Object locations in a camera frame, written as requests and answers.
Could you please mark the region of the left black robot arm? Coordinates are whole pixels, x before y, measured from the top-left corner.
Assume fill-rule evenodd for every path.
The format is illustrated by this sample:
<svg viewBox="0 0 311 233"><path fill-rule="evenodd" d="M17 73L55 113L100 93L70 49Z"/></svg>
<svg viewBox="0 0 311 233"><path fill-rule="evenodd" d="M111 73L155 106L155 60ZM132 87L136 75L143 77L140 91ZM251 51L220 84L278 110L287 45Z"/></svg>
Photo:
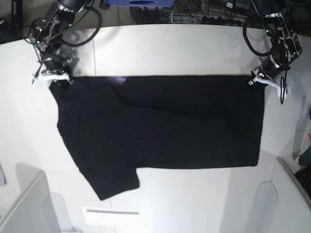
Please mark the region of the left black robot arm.
<svg viewBox="0 0 311 233"><path fill-rule="evenodd" d="M259 65L252 69L249 85L261 83L279 88L276 77L290 70L290 64L302 53L296 32L288 26L286 3L283 0L252 0L256 16L249 16L242 27L243 38L249 49L259 58ZM256 51L248 37L247 25L253 19L262 21L263 29L270 37L272 47L268 52Z"/></svg>

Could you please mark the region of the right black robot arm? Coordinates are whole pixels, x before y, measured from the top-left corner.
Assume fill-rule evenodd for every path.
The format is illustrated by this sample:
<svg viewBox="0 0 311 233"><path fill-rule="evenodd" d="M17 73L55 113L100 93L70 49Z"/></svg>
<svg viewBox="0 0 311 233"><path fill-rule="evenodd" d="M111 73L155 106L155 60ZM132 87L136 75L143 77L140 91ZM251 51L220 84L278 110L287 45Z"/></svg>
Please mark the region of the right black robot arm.
<svg viewBox="0 0 311 233"><path fill-rule="evenodd" d="M75 16L86 10L97 17L94 33L85 41L73 44L63 39L63 34L75 25ZM89 4L88 0L57 0L52 3L47 13L32 21L27 32L30 43L37 55L39 68L32 76L32 85L41 86L47 82L72 84L72 58L61 52L63 45L76 48L90 42L102 25L100 12Z"/></svg>

